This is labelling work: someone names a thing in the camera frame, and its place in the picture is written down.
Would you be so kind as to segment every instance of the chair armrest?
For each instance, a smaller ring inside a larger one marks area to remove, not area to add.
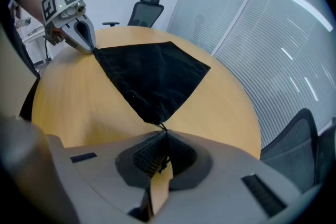
[[[117,22],[105,22],[103,23],[103,25],[110,25],[110,26],[115,26],[115,25],[118,25],[119,23]]]

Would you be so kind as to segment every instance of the wooden tabletop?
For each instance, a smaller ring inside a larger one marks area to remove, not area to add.
[[[260,130],[253,105],[219,61],[189,41],[152,28],[115,26],[96,31],[98,48],[166,41],[211,70],[165,126],[239,147],[259,158]],[[35,94],[32,122],[45,133],[58,135],[65,147],[102,144],[159,130],[142,121],[94,55],[83,55],[70,46],[46,68]]]

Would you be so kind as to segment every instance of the office chair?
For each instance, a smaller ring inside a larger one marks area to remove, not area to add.
[[[318,134],[308,109],[261,150],[260,160],[289,178],[302,192],[315,184]]]
[[[130,21],[127,25],[152,27],[164,10],[160,0],[140,0],[133,7]],[[115,26],[117,22],[105,22],[103,25]]]

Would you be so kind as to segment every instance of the black cloth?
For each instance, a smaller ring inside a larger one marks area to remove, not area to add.
[[[93,53],[130,106],[153,124],[168,120],[210,69],[170,41],[95,49]]]

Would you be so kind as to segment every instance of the chair backrest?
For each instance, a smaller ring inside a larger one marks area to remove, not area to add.
[[[317,140],[314,118],[308,109],[302,109],[261,150],[260,160],[285,175],[305,192],[316,183]]]
[[[136,2],[128,25],[152,27],[164,10],[160,0],[140,0]]]

